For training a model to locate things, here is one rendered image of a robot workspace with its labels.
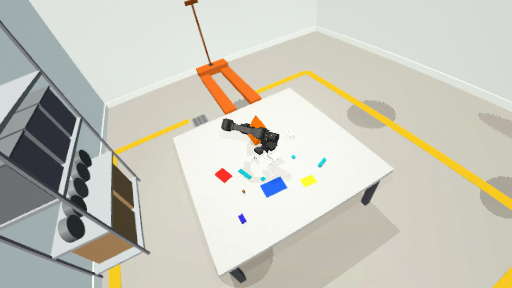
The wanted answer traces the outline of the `cyan flat bar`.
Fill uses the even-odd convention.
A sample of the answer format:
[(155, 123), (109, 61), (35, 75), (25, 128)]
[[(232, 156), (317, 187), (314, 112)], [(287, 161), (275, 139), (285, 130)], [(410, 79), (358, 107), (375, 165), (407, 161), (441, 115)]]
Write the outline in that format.
[(243, 171), (241, 168), (238, 170), (238, 172), (241, 173), (243, 176), (245, 176), (247, 179), (250, 179), (252, 177), (248, 173)]

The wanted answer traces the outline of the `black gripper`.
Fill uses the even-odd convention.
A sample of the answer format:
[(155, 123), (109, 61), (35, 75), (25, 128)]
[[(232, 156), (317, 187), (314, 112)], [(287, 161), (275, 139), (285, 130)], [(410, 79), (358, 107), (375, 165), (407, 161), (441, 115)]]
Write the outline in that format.
[[(261, 140), (261, 146), (257, 146), (255, 149), (254, 149), (254, 152), (256, 152), (258, 155), (261, 155), (264, 151), (266, 153), (269, 152), (269, 149), (268, 148), (265, 148), (265, 143), (266, 142), (269, 142), (269, 140), (267, 139), (267, 141), (264, 141), (264, 140)], [(264, 150), (264, 151), (263, 151)]]

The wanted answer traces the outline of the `yellow flat rectangular plate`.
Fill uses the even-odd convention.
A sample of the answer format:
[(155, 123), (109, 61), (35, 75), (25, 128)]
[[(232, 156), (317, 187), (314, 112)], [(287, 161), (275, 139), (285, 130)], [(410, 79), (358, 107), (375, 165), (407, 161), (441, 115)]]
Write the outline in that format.
[(301, 179), (300, 181), (302, 182), (305, 188), (316, 183), (316, 180), (313, 175)]

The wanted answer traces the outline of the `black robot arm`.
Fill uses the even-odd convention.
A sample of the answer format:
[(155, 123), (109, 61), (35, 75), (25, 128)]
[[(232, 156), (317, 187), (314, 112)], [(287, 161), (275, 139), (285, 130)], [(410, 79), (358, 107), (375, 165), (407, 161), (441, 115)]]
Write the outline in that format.
[[(269, 132), (270, 130), (267, 130), (267, 128), (259, 127), (255, 128), (254, 126), (250, 127), (251, 125), (249, 123), (244, 123), (241, 125), (238, 125), (233, 122), (231, 119), (223, 119), (221, 128), (224, 131), (239, 131), (242, 132), (242, 134), (251, 134), (253, 137), (256, 137), (256, 139), (264, 140), (269, 142), (265, 143), (265, 148), (268, 148), (270, 151), (273, 151), (277, 147), (277, 142), (279, 140), (279, 134)], [(273, 142), (272, 142), (273, 141)]]

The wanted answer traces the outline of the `red flat square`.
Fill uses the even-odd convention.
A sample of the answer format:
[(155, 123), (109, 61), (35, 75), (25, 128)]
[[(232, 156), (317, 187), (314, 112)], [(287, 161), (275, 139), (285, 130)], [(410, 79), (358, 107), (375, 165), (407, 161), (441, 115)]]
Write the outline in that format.
[(220, 169), (216, 174), (214, 174), (217, 178), (219, 178), (223, 183), (227, 182), (232, 175), (229, 174), (226, 170), (223, 168)]

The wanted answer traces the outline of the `blue flat plate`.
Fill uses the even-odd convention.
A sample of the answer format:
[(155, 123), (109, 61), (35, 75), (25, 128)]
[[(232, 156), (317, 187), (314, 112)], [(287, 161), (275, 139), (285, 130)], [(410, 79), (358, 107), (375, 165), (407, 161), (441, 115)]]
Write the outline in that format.
[(272, 181), (269, 181), (263, 185), (261, 185), (261, 188), (266, 196), (266, 198), (281, 192), (285, 189), (287, 189), (287, 186), (285, 185), (284, 181), (281, 177), (278, 177)]

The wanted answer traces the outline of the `small teal block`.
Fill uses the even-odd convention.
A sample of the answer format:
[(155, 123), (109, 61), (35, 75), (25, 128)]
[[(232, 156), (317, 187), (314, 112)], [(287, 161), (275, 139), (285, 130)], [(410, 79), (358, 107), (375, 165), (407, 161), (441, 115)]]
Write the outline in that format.
[(325, 159), (325, 158), (323, 158), (323, 159), (319, 162), (318, 167), (320, 168), (320, 167), (323, 165), (323, 163), (324, 163), (325, 161), (326, 161), (326, 159)]

